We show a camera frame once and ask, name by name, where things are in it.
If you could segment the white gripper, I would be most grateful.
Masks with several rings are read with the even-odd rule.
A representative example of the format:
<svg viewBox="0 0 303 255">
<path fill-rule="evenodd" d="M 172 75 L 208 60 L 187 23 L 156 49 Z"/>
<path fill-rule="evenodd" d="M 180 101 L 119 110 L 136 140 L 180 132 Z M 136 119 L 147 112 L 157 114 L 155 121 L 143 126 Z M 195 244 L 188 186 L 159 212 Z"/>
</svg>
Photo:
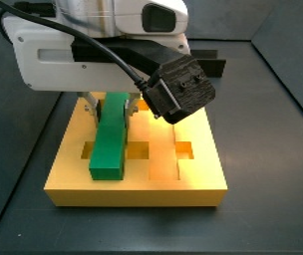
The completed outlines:
<svg viewBox="0 0 303 255">
<path fill-rule="evenodd" d="M 97 40 L 149 40 L 187 53 L 187 16 L 176 14 L 165 18 L 157 14 L 153 18 L 169 27 L 168 31 L 145 31 L 140 14 L 57 16 L 53 20 Z M 13 43 L 24 83 L 34 91 L 77 92 L 77 96 L 87 101 L 85 111 L 93 117 L 95 124 L 100 122 L 101 104 L 91 92 L 128 92 L 128 114 L 132 116 L 139 111 L 141 94 L 135 93 L 137 88 L 129 76 L 113 63 L 76 62 L 72 35 L 14 16 L 4 19 L 4 27 Z"/>
</svg>

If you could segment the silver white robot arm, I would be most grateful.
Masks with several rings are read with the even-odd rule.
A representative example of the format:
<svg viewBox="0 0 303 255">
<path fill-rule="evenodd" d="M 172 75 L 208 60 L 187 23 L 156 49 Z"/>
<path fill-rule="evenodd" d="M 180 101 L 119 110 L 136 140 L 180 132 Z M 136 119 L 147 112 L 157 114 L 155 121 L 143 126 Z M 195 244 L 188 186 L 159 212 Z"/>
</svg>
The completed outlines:
<svg viewBox="0 0 303 255">
<path fill-rule="evenodd" d="M 9 13 L 4 29 L 34 91 L 139 93 L 168 123 L 187 116 L 160 75 L 190 56 L 182 0 L 53 0 L 49 14 L 21 2 Z"/>
</svg>

